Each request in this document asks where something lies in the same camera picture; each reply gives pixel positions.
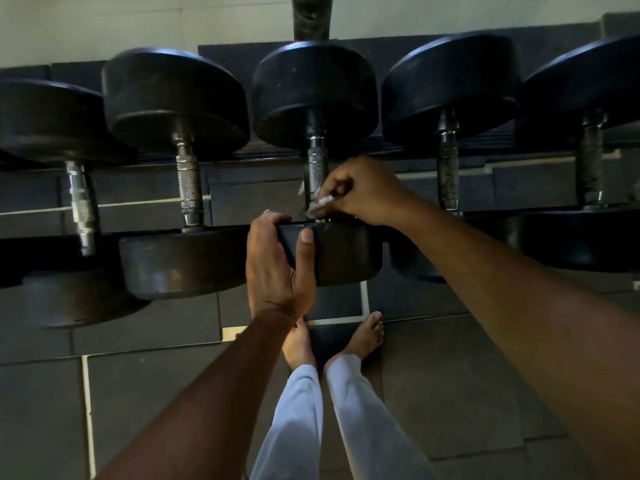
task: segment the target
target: black pole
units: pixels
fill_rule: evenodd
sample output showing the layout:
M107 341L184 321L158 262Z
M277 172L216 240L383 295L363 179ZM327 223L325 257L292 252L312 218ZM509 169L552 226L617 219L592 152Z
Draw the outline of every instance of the black pole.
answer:
M333 0L291 0L293 39L328 40Z

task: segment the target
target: bare foot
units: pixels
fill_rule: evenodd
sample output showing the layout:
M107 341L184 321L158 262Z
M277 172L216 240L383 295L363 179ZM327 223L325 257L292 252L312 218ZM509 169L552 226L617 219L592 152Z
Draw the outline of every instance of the bare foot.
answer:
M287 360L292 371L295 371L302 364L308 363L316 366L316 358L311 352L311 340L304 318L299 318L296 326L291 329L282 345L284 358Z
M364 320L353 333L348 345L344 350L327 361L324 366L324 373L329 366L342 355L357 355L360 360L373 352L378 346L382 345L385 337L384 325L382 325L382 313L373 312Z

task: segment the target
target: right hand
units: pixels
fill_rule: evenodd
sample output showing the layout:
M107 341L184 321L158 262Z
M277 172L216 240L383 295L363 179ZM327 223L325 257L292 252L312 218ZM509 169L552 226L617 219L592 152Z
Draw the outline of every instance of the right hand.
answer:
M399 210L419 199L384 164L365 156L350 158L331 172L317 199L329 195L335 200L318 211L316 218L340 211L376 226L392 226Z

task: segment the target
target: light gray trousers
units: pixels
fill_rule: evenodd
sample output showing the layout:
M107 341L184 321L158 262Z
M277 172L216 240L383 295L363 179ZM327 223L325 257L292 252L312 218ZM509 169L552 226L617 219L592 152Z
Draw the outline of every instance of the light gray trousers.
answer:
M354 480L437 479L360 372L356 355L326 373ZM317 371L301 365L287 381L250 480L318 480L323 405Z

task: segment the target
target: cloth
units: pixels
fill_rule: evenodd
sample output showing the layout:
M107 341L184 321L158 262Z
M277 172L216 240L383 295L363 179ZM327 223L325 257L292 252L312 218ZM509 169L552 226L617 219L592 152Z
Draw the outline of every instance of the cloth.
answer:
M354 480L438 478L362 375L356 355L336 359L326 379ZM317 371L301 365L280 396L250 480L317 480L322 421Z

